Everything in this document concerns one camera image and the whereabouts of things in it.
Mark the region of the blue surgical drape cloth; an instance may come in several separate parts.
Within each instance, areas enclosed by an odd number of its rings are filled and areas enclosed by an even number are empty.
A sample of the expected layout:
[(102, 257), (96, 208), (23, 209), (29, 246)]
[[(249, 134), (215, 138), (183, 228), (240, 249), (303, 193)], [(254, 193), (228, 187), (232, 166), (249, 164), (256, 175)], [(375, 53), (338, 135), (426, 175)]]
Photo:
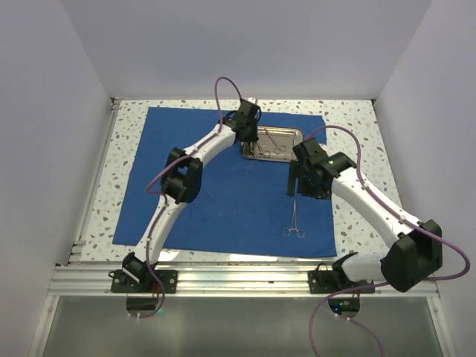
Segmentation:
[[(212, 129), (215, 111), (151, 108), (126, 187), (113, 243), (136, 245), (158, 199), (146, 186), (165, 168), (173, 148), (196, 143)], [(286, 194), (286, 163), (243, 158), (238, 145), (206, 165), (199, 195), (179, 215), (166, 248), (232, 254), (317, 258), (336, 254), (332, 203)], [(297, 202), (299, 239), (284, 237)]]

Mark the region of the steel hemostat forceps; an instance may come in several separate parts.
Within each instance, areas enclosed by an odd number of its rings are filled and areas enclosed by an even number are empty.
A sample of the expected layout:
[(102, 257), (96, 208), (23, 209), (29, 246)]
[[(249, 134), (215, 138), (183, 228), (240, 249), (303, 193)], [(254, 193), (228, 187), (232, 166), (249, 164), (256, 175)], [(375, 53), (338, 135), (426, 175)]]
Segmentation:
[(298, 223), (297, 223), (297, 202), (296, 202), (296, 200), (293, 201), (291, 224), (288, 228), (283, 229), (284, 237), (290, 237), (292, 234), (295, 234), (295, 236), (299, 239), (303, 239), (305, 237), (305, 232), (298, 227)]

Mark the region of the steel scissors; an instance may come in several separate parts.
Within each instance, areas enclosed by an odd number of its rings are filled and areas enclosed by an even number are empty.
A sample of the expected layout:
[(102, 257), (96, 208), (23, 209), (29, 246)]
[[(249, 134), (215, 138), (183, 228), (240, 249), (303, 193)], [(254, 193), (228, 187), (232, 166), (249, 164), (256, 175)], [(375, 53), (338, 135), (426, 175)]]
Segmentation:
[(268, 136), (269, 140), (273, 143), (274, 145), (274, 153), (277, 155), (283, 155), (286, 152), (286, 147), (285, 146), (279, 146), (277, 142), (274, 140), (274, 138), (271, 136), (270, 132), (267, 130), (267, 128), (264, 129), (265, 134)]

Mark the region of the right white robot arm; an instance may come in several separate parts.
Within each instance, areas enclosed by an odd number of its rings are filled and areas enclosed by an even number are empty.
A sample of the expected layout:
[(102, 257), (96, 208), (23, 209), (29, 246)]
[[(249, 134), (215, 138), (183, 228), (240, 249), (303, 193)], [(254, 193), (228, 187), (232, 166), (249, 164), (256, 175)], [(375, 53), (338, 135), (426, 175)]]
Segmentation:
[(387, 282), (407, 292), (443, 265), (441, 227), (407, 213), (376, 189), (346, 154), (328, 155), (314, 139), (293, 148), (287, 193), (313, 199), (337, 196), (359, 213), (382, 238), (382, 254), (350, 252), (329, 268), (319, 265), (309, 279), (324, 292), (348, 292), (366, 282)]

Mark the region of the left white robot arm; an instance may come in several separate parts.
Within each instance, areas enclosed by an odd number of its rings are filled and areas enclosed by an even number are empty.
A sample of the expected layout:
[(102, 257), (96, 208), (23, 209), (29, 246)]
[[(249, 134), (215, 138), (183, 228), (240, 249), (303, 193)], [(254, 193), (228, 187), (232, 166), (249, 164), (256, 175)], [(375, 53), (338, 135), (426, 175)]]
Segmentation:
[(147, 186), (150, 192), (155, 183), (160, 184), (155, 212), (134, 251), (123, 259), (122, 271), (135, 290), (146, 292), (154, 285), (152, 266), (176, 219), (198, 196), (205, 166), (236, 142), (257, 142), (260, 118), (260, 107), (241, 99), (239, 108), (221, 117), (205, 137), (184, 149), (170, 151), (165, 168)]

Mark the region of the stainless steel instrument tray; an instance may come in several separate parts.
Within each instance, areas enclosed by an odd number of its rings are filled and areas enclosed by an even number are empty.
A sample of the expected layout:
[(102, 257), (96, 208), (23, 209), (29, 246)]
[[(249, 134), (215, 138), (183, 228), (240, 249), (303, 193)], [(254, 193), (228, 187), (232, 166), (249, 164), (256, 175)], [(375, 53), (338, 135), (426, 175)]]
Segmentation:
[[(279, 146), (285, 146), (286, 152), (283, 155), (277, 155), (274, 153), (274, 145), (265, 134), (264, 129), (270, 132), (271, 136), (277, 142)], [(257, 161), (275, 161), (279, 163), (289, 163), (291, 160), (295, 160), (295, 154), (293, 147), (303, 141), (303, 133), (300, 129), (280, 127), (280, 126), (258, 126), (258, 143), (264, 150), (271, 153), (270, 158), (256, 158), (254, 156), (254, 143), (241, 143), (240, 154), (243, 158)]]

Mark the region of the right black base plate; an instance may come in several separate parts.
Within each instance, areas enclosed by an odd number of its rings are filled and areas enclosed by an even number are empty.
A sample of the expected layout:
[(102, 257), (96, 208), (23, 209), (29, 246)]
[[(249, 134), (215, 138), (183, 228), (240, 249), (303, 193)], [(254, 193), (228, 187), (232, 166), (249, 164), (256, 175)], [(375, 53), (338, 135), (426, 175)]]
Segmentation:
[(342, 271), (311, 270), (307, 272), (310, 294), (331, 294), (357, 286)]

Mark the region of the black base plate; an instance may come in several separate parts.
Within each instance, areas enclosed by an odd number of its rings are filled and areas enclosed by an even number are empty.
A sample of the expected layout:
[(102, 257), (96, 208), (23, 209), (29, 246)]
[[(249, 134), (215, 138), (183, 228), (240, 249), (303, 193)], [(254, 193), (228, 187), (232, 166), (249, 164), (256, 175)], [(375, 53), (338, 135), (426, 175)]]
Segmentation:
[[(162, 282), (166, 294), (175, 294), (178, 284), (178, 272), (175, 270), (155, 270), (155, 276)], [(112, 279), (111, 292), (124, 294), (140, 294), (157, 292), (160, 287), (155, 278), (146, 275), (143, 282), (138, 283), (122, 270), (110, 271)]]
[(357, 286), (342, 271), (311, 270), (307, 272), (310, 294), (331, 294)]

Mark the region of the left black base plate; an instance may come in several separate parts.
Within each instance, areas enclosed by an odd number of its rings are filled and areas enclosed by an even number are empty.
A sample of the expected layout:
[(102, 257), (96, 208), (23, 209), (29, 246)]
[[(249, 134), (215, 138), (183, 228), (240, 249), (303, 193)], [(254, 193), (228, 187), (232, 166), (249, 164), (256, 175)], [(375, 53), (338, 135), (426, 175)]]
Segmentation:
[[(178, 284), (178, 272), (175, 270), (155, 270), (155, 276), (162, 282), (166, 294), (175, 294)], [(138, 283), (122, 270), (110, 271), (112, 279), (111, 292), (124, 294), (140, 294), (157, 292), (160, 287), (155, 278), (146, 275), (143, 282)]]

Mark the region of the aluminium mounting rail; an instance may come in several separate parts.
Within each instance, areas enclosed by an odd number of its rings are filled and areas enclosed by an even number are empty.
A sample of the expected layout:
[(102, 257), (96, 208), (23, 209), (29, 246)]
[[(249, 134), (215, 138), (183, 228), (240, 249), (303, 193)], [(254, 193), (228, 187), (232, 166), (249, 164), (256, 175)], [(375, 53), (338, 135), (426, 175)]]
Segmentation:
[[(178, 297), (303, 298), (310, 295), (308, 272), (316, 262), (166, 262), (174, 270)], [(54, 269), (49, 295), (112, 295), (111, 271), (118, 265), (72, 265)]]

